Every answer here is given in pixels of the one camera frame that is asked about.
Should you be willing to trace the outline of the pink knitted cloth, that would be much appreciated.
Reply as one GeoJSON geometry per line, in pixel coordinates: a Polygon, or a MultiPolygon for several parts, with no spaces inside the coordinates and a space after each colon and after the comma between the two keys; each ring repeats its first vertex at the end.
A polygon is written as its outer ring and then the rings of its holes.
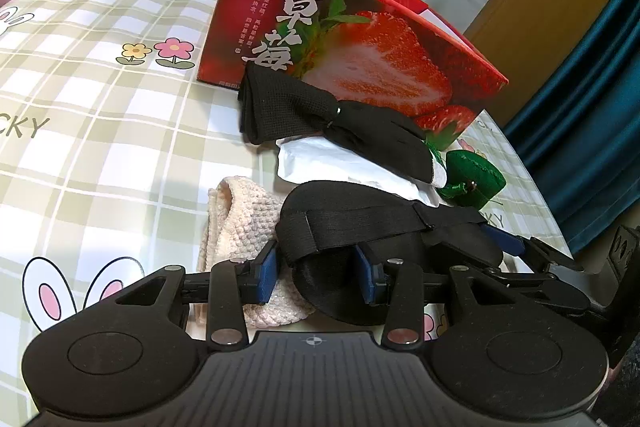
{"type": "MultiPolygon", "coordinates": [[[[208,273],[219,262],[255,259],[274,237],[283,198],[242,176],[227,176],[208,191],[207,225],[204,229],[198,272],[208,273]]],[[[264,305],[245,305],[250,329],[295,324],[314,313],[296,289],[292,272],[284,267],[264,305]]]]}

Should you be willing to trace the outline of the black bow tie cloth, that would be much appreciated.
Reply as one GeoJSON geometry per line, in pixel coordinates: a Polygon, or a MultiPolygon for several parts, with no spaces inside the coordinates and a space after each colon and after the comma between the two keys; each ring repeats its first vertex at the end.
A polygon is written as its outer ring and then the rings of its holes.
{"type": "Polygon", "coordinates": [[[260,145],[321,134],[398,176],[434,179],[425,132],[395,109],[340,101],[284,72],[248,64],[240,84],[240,131],[260,145]]]}

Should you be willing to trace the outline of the red strawberry cardboard box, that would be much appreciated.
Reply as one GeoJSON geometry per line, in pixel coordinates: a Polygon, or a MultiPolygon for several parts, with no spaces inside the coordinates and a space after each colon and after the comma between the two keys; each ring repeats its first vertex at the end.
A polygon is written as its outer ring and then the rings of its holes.
{"type": "Polygon", "coordinates": [[[247,64],[395,109],[441,148],[508,82],[422,0],[217,0],[198,80],[235,89],[247,64]]]}

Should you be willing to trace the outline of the checkered bunny tablecloth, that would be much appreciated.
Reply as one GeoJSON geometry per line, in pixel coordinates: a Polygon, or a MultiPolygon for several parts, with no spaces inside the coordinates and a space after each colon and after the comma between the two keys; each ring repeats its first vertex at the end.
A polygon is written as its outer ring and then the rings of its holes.
{"type": "Polygon", "coordinates": [[[1,421],[35,413],[41,329],[164,265],[194,270],[208,191],[283,195],[277,145],[198,80],[217,0],[11,0],[1,10],[1,421]]]}

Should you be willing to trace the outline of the black eye mask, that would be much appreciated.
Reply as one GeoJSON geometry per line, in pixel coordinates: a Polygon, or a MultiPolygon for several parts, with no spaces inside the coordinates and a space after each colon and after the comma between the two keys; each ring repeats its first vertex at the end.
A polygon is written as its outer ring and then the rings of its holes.
{"type": "Polygon", "coordinates": [[[497,268],[498,244],[474,208],[429,206],[377,188],[311,181],[288,194],[277,241],[299,294],[332,319],[362,326],[386,319],[386,277],[373,274],[392,258],[426,273],[451,265],[497,268]]]}

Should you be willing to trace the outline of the blue curtain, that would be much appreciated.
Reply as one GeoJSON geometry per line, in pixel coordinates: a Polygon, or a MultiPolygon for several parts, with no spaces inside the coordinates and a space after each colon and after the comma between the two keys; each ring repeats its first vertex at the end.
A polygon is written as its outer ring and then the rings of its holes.
{"type": "Polygon", "coordinates": [[[608,0],[504,134],[579,253],[639,200],[639,0],[608,0]]]}

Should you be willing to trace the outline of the green plush pouch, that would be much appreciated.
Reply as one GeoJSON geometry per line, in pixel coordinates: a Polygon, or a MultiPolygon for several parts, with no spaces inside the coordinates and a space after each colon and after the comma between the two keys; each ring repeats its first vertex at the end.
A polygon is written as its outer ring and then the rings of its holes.
{"type": "Polygon", "coordinates": [[[445,164],[447,182],[437,193],[454,205],[481,210],[506,187],[503,174],[470,150],[450,150],[445,164]]]}

